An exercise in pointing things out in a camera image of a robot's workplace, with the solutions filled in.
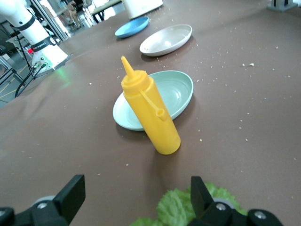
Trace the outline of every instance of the green lettuce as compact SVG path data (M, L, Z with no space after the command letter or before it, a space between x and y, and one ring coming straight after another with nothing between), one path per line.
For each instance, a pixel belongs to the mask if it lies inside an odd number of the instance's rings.
M208 182L205 185L212 197L229 200L239 213L247 215L227 189ZM190 187L186 191L168 191L159 201L157 212L158 219L138 218L130 226L187 226L196 217L190 201Z

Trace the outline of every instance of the screw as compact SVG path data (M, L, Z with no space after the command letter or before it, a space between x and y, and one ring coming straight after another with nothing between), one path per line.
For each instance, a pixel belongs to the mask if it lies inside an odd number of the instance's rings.
M258 218L258 219L266 219L267 218L267 216L263 213L263 212L261 212L261 211L256 211L255 213L254 213L254 215Z
M46 206L47 206L47 203L42 202L42 203L40 203L40 204L37 206L37 208L38 208L38 209L42 209L42 208L45 208Z
M218 204L216 205L216 207L217 207L217 209L218 209L218 210L220 210L220 211L224 211L224 210L226 210L226 207L225 207L225 205L224 205L224 204L222 204L222 203L218 203Z
M0 217L5 214L5 210L0 210Z

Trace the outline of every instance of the table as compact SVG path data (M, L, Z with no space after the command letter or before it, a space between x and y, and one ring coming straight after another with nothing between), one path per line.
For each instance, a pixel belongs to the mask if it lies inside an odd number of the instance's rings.
M96 23L99 23L96 15L98 15L101 19L101 21L104 21L104 11L112 6L115 6L119 3L122 3L121 0L110 0L107 3L103 4L102 6L97 7L96 9L94 9L94 11L92 12L92 16L93 19L95 20Z
M66 65L0 109L1 205L23 211L84 174L86 200L71 225L129 225L156 218L167 190L201 176L242 208L298 225L300 13L275 13L269 3L165 0L135 36L114 36L129 21L122 12L64 41L60 47L73 53ZM147 37L174 24L193 28L184 46L160 57L139 52ZM182 139L176 153L160 155L144 132L115 123L122 55L148 74L179 70L193 79L192 100L174 120Z

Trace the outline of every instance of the oval plate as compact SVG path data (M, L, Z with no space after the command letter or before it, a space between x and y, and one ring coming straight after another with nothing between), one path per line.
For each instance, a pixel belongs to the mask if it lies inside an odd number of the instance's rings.
M115 35L121 39L127 38L142 31L148 24L149 18L147 16L139 17L121 26Z
M172 119L175 119L187 107L193 93L192 79L180 71L162 71L150 74ZM115 122L130 130L143 131L143 127L134 111L123 96L117 98L113 107Z
M188 24L164 28L144 40L140 46L140 52L150 57L171 53L184 45L191 33L192 27Z

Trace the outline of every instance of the cable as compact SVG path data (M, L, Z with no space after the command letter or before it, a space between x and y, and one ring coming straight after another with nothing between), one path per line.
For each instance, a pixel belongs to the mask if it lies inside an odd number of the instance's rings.
M27 62L28 68L29 68L29 70L30 70L30 69L31 69L31 66L30 66L30 64L29 64L29 62L28 62L28 60L27 60L27 58L26 58L26 55L25 55L24 50L23 50L23 47L22 47L22 45L21 45L19 36L18 36L18 34L17 34L16 32L15 32L15 34L16 34L16 37L17 37L17 39L18 39L18 42L19 42L20 48L21 48L21 50L22 50L23 56L24 56L24 58L25 58L25 60L26 60L26 62Z
M33 73L35 68L32 68L31 71L28 73L28 75L23 79L23 81L20 83L19 87L16 90L15 98L18 97L21 93L18 94L20 88L23 86L23 84L26 82L26 80L29 78L29 76Z
M33 75L32 79L23 87L22 91L20 93L19 90L20 88L23 86L23 84L26 82L26 80L30 77L30 75L34 72L34 70L36 68L32 68L31 71L28 73L28 75L26 76L26 78L20 83L19 87L17 88L16 90L16 93L15 93L15 98L18 97L22 92L23 90L29 85L29 83L31 83L32 80L34 80L34 78L36 77L36 75L40 72L41 69L43 69L45 66L47 65L47 63L44 63L40 68L39 70Z

